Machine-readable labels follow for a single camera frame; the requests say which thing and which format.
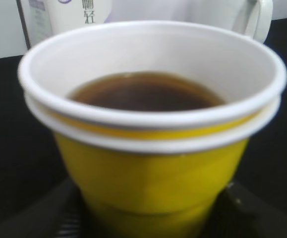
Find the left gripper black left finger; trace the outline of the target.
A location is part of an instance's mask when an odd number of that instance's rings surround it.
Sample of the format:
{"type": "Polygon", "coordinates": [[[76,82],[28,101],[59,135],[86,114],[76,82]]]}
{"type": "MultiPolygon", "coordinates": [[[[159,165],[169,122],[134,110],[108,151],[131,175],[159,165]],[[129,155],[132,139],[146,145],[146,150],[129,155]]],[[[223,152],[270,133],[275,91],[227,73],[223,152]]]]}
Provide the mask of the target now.
{"type": "Polygon", "coordinates": [[[49,238],[76,194],[72,180],[64,180],[42,200],[2,222],[0,238],[49,238]]]}

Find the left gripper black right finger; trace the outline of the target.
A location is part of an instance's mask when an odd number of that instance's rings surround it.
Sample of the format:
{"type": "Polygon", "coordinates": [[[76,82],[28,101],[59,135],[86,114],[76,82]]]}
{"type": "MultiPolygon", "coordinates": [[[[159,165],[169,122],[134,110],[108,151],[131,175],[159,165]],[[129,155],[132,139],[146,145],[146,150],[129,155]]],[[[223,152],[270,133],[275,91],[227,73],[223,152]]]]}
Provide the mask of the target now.
{"type": "Polygon", "coordinates": [[[287,215],[235,180],[222,193],[214,215],[215,238],[287,238],[287,215]]]}

